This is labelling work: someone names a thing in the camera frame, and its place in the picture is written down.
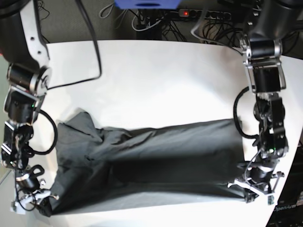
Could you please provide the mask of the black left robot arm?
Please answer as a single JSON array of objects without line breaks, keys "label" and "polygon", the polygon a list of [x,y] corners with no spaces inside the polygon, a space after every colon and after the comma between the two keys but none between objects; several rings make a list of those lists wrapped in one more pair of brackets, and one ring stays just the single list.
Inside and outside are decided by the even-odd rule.
[{"label": "black left robot arm", "polygon": [[282,69],[283,39],[291,32],[302,12],[300,0],[264,0],[261,9],[251,9],[246,16],[240,39],[243,64],[249,85],[238,97],[252,92],[256,97],[254,117],[258,121],[258,134],[243,132],[237,107],[233,107],[233,117],[239,134],[253,140],[257,152],[250,161],[238,164],[243,169],[241,177],[233,181],[244,189],[245,201],[252,202],[257,197],[266,197],[269,205],[275,202],[276,187],[283,172],[275,168],[289,150],[285,134],[285,107],[280,92],[286,88]]}]

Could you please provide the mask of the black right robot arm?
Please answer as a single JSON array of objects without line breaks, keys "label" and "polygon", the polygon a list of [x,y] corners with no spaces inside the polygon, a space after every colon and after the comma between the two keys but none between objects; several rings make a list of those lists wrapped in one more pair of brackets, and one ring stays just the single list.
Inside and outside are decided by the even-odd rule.
[{"label": "black right robot arm", "polygon": [[1,164],[14,174],[14,199],[11,210],[25,214],[35,209],[49,211],[49,189],[43,189],[41,165],[28,161],[39,152],[29,142],[33,124],[40,114],[52,75],[49,52],[43,36],[36,0],[3,0],[0,3],[0,52],[9,63],[9,90],[4,112]]}]

